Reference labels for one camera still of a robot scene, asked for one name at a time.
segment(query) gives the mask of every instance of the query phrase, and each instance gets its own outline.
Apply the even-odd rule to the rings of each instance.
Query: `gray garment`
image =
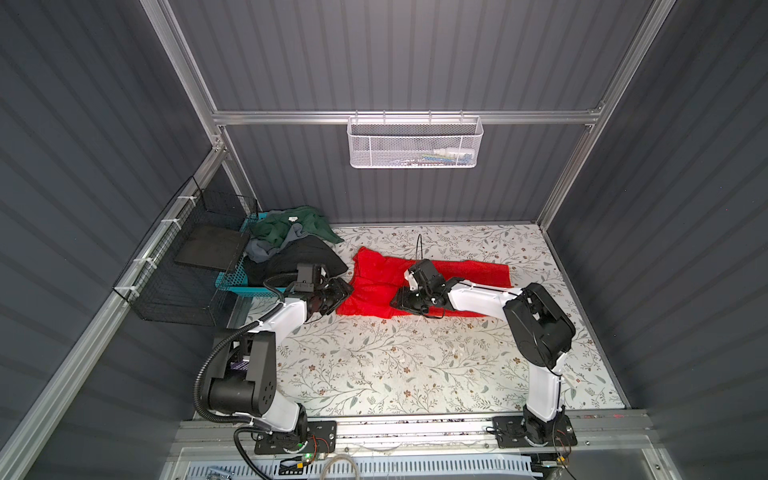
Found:
[[[302,231],[301,223],[294,223],[291,225],[290,230],[288,230],[286,239],[283,240],[283,243],[280,244],[279,247],[273,247],[272,244],[266,240],[258,240],[254,238],[246,245],[245,253],[256,263],[266,262],[274,257],[277,252],[287,247],[288,243],[298,240],[299,238],[308,237],[309,235],[312,234]]]

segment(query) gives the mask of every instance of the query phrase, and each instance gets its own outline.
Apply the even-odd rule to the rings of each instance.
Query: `striped wall panel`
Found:
[[[227,127],[265,210],[318,207],[334,223],[535,220],[584,131],[489,125],[474,168],[349,165],[340,125]]]
[[[549,231],[688,478],[764,473],[766,24],[765,2],[679,0]]]
[[[172,0],[220,110],[595,107],[649,0]]]
[[[210,143],[138,2],[0,2],[0,137],[2,444]],[[172,365],[210,345],[188,330],[129,319],[109,351],[134,363],[99,363],[40,462],[63,478],[91,455],[131,458],[154,475],[114,425],[155,445],[189,416],[191,366]]]

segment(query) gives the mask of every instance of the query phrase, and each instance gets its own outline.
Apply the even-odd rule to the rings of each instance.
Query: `floral pattern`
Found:
[[[368,247],[392,257],[478,260],[510,266],[514,286],[544,285],[576,325],[564,372],[570,409],[624,404],[562,275],[535,225],[355,227],[337,229],[334,250],[349,265]],[[255,299],[250,316],[268,308]],[[528,363],[505,320],[447,316],[331,316],[306,324],[277,347],[280,391],[312,416],[518,411],[528,394]]]

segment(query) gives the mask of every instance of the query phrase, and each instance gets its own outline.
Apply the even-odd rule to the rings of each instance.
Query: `folded red garment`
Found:
[[[389,306],[389,302],[395,298],[397,290],[401,286],[408,286],[404,274],[415,260],[403,258],[384,257],[381,253],[374,252],[365,247],[355,255],[355,273],[352,277],[352,286],[355,291],[346,302],[336,310],[339,315],[367,315],[379,318],[392,318],[393,316],[410,315],[410,313],[397,310]],[[454,276],[467,279],[483,285],[511,287],[509,282],[509,266],[497,263],[475,262],[440,262],[433,261],[435,268],[446,279]],[[442,315],[442,309],[432,308],[430,315]],[[451,312],[450,316],[482,316],[473,312]]]

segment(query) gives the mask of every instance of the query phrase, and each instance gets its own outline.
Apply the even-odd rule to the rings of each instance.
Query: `white mesh basket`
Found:
[[[350,117],[349,163],[354,168],[472,168],[477,164],[479,117],[445,121],[378,123]]]

